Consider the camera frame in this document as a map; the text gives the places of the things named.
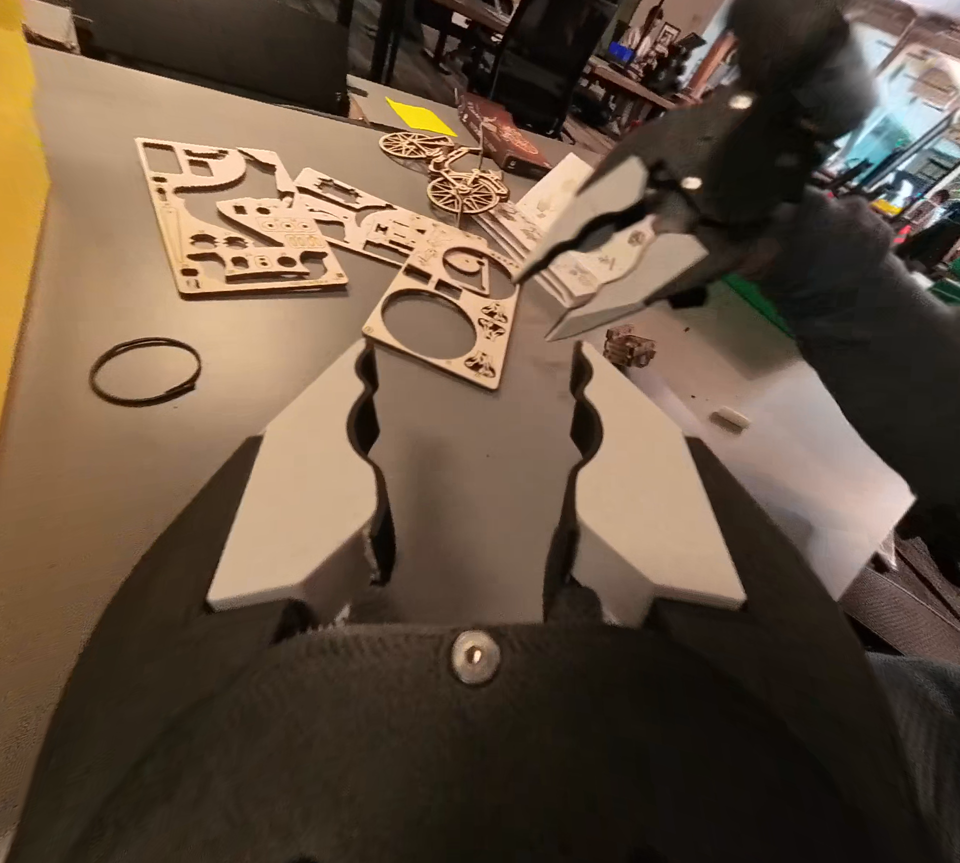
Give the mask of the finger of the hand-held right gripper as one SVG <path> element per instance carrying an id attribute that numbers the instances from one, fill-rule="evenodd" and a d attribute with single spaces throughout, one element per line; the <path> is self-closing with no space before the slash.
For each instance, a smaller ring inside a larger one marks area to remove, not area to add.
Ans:
<path id="1" fill-rule="evenodd" d="M 636 253 L 628 244 L 614 239 L 620 267 L 615 278 L 602 283 L 594 296 L 569 310 L 547 331 L 545 339 L 558 342 L 581 336 L 616 323 L 644 309 L 668 285 L 703 263 L 709 251 L 689 233 L 649 233 Z"/>
<path id="2" fill-rule="evenodd" d="M 648 180 L 649 171 L 636 155 L 598 169 L 527 255 L 517 270 L 517 281 L 532 279 L 567 252 L 603 246 L 614 234 L 640 223 L 647 215 Z"/>

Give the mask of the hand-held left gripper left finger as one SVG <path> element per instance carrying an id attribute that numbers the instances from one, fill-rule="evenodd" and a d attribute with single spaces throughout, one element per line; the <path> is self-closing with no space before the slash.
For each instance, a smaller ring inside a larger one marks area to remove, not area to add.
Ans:
<path id="1" fill-rule="evenodd" d="M 379 438 L 376 351 L 355 341 L 261 434 L 206 601 L 344 613 L 397 557 Z"/>

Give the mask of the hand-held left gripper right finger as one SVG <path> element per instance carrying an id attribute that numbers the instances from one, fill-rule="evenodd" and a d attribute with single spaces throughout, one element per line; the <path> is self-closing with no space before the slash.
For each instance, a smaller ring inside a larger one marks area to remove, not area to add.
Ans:
<path id="1" fill-rule="evenodd" d="M 591 591 L 614 625 L 658 600 L 738 612 L 746 593 L 682 429 L 591 344 L 572 352 L 572 466 L 551 539 L 551 595 Z"/>

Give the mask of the small assembled wooden block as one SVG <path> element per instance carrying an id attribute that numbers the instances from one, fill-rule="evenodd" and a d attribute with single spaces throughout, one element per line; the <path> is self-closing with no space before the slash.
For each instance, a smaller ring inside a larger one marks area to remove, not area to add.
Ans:
<path id="1" fill-rule="evenodd" d="M 631 324 L 606 329 L 603 355 L 619 370 L 645 368 L 656 354 L 656 342 L 636 334 Z"/>

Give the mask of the dark brown model kit box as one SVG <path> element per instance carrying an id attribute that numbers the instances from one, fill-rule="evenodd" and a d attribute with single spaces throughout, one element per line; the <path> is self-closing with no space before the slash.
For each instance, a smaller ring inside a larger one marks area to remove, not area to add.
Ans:
<path id="1" fill-rule="evenodd" d="M 553 169 L 546 155 L 519 129 L 510 112 L 499 103 L 460 92 L 457 112 L 461 124 L 481 147 L 483 155 L 506 174 L 540 180 Z"/>

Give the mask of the wooden bicycle model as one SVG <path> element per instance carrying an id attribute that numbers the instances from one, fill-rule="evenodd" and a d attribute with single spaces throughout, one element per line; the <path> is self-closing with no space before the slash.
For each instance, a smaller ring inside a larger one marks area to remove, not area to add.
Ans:
<path id="1" fill-rule="evenodd" d="M 428 201 L 446 214 L 479 216 L 505 204 L 511 196 L 503 173 L 484 165 L 482 147 L 459 145 L 447 135 L 402 130 L 383 134 L 378 145 L 396 161 L 424 165 Z"/>

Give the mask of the open instruction booklet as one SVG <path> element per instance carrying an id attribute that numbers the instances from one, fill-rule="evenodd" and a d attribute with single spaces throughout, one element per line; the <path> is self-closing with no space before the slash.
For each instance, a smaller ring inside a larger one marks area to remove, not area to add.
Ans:
<path id="1" fill-rule="evenodd" d="M 479 225 L 519 265 L 592 172 L 586 161 L 570 153 L 518 202 L 499 200 L 486 213 L 479 214 Z M 629 272 L 653 238 L 650 223 L 636 223 L 598 249 L 571 250 L 557 257 L 536 278 L 563 308 L 580 306 L 591 300 L 601 286 Z"/>

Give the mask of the black office chair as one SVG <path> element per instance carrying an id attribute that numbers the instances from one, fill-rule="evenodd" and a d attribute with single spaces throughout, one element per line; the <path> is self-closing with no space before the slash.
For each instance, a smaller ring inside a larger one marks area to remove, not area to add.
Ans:
<path id="1" fill-rule="evenodd" d="M 620 0 L 520 0 L 494 54 L 486 97 L 515 125 L 559 138 L 574 91 Z"/>

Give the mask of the yellow sticky note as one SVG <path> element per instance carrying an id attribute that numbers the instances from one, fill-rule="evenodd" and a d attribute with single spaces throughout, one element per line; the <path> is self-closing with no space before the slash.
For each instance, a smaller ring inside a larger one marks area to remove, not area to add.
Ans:
<path id="1" fill-rule="evenodd" d="M 457 137 L 458 132 L 428 107 L 386 97 L 386 103 L 402 124 L 415 132 Z"/>

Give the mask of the wooden sheet with large circle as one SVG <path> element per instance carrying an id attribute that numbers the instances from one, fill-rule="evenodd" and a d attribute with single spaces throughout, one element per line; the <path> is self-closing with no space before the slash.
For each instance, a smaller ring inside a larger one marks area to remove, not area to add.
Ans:
<path id="1" fill-rule="evenodd" d="M 504 374 L 520 289 L 513 264 L 481 238 L 436 226 L 400 264 L 362 333 L 489 392 Z"/>

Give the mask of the wooden sheet with rectangular cutouts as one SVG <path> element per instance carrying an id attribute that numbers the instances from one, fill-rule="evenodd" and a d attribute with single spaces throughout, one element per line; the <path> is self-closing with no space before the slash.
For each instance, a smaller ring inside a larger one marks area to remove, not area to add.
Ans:
<path id="1" fill-rule="evenodd" d="M 294 208 L 326 242 L 356 255 L 401 266 L 441 224 L 340 179 L 306 168 L 294 179 Z"/>

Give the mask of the wooden sheet with curved cutouts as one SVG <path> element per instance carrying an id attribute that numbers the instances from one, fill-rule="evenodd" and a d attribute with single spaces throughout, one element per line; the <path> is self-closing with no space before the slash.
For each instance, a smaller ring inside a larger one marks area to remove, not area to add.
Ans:
<path id="1" fill-rule="evenodd" d="M 217 206 L 215 221 L 205 221 L 191 212 L 186 196 L 232 191 L 244 182 L 251 167 L 257 166 L 272 175 L 276 195 L 269 198 L 282 199 L 294 207 L 294 179 L 274 151 L 218 148 L 149 137 L 136 137 L 134 143 L 171 274 L 181 297 L 199 300 L 346 291 L 350 279 L 338 259 L 348 278 L 341 286 L 226 281 L 221 239 L 237 231 L 225 223 Z"/>

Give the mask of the black box with white label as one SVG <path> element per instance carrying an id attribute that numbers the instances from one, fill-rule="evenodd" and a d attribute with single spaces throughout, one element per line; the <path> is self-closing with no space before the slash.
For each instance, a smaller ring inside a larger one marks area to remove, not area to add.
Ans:
<path id="1" fill-rule="evenodd" d="M 91 52 L 345 116 L 348 30 L 279 0 L 71 0 Z"/>

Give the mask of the yellow plastic bin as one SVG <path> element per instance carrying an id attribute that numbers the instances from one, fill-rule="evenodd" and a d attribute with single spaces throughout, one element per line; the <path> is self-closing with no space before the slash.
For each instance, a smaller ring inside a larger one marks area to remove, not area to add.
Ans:
<path id="1" fill-rule="evenodd" d="M 1 403 L 14 372 L 50 179 L 22 0 L 1 0 Z"/>

